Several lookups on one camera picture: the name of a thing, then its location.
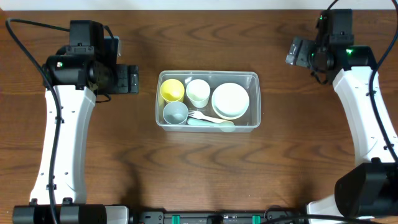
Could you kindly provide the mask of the yellow plastic cup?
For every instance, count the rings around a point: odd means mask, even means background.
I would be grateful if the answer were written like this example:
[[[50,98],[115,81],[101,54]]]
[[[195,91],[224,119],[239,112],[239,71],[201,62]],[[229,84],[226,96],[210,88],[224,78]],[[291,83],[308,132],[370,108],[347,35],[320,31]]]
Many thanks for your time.
[[[183,102],[185,87],[183,83],[177,79],[168,79],[161,84],[160,94],[167,103],[173,101]]]

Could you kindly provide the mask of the grey plastic cup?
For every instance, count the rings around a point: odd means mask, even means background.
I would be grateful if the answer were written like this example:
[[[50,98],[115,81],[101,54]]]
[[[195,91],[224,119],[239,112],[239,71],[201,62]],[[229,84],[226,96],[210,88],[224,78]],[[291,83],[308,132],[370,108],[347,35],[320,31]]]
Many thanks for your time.
[[[188,119],[188,108],[179,101],[168,103],[163,110],[163,119],[167,124],[183,125]]]

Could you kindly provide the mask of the white plastic cup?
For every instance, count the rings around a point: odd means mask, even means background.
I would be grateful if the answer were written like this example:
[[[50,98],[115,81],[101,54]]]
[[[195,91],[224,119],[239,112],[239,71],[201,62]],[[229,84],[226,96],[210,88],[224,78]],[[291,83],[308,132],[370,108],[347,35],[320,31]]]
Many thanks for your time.
[[[186,87],[188,99],[196,108],[204,108],[208,104],[210,93],[209,84],[201,79],[192,80]]]

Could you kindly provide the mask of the pink plastic fork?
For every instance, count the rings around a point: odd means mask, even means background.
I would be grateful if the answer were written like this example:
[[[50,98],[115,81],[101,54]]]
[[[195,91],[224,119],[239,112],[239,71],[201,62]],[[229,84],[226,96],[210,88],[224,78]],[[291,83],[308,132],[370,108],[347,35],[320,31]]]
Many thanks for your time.
[[[210,121],[210,122],[218,123],[218,124],[220,124],[220,123],[225,123],[225,122],[227,122],[227,123],[233,123],[233,122],[228,121],[228,120],[225,120],[225,119],[214,118],[214,117],[211,117],[211,116],[204,115],[201,111],[193,111],[193,110],[190,110],[190,111],[188,112],[188,115],[189,115],[190,117],[192,117],[192,118],[195,118],[195,119],[204,119],[204,120],[206,120],[206,121]]]

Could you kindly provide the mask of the light green plastic utensil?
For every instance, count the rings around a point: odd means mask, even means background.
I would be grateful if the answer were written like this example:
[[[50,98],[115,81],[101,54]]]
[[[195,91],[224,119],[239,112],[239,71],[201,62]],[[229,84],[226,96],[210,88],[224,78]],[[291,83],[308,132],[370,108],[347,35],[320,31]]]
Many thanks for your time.
[[[229,121],[223,121],[222,123],[213,123],[210,121],[188,118],[187,124],[191,126],[210,126],[210,127],[219,127],[222,132],[232,133],[236,130],[234,123]]]

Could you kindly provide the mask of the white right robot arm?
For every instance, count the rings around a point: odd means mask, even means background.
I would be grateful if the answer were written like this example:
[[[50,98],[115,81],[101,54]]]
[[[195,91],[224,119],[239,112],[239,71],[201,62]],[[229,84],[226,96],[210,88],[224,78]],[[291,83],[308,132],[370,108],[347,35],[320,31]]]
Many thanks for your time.
[[[341,223],[397,215],[397,134],[379,89],[377,63],[368,46],[326,44],[296,37],[287,64],[325,73],[345,111],[355,167],[334,192],[306,206],[309,223]]]

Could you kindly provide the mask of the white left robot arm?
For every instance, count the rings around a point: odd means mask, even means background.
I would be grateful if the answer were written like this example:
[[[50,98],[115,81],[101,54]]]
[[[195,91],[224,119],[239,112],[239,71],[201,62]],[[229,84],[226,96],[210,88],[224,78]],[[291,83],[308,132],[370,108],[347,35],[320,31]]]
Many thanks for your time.
[[[117,64],[119,37],[72,37],[42,65],[47,121],[39,173],[13,223],[133,223],[125,205],[86,202],[88,126],[99,95],[137,93],[137,66]]]

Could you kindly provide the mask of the clear plastic container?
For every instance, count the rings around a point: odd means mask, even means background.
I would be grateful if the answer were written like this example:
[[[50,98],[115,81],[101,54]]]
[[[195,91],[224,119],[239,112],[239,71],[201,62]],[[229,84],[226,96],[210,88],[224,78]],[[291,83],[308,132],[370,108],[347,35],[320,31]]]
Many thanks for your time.
[[[164,107],[168,104],[160,94],[161,84],[168,79],[177,79],[185,87],[183,102],[188,111],[201,111],[204,115],[220,118],[213,110],[211,96],[218,86],[224,83],[236,83],[241,85],[248,93],[250,103],[248,110],[238,119],[229,120],[234,123],[236,130],[232,133],[246,133],[258,127],[261,123],[261,91],[259,77],[254,72],[226,72],[226,71],[189,71],[189,70],[166,70],[160,73],[157,86],[157,98],[155,106],[156,123],[166,131],[181,132],[222,132],[219,127],[210,126],[191,126],[187,122],[183,125],[167,124],[163,119]],[[204,108],[196,108],[192,105],[186,94],[186,87],[192,81],[201,79],[206,81],[211,89],[208,104]]]

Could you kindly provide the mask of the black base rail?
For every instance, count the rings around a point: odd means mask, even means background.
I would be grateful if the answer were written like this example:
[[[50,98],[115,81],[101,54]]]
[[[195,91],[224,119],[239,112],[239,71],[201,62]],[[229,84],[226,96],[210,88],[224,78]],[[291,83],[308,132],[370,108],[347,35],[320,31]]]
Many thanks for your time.
[[[177,211],[144,210],[130,218],[137,224],[260,224],[276,218],[301,215],[299,210],[277,205],[266,210]]]

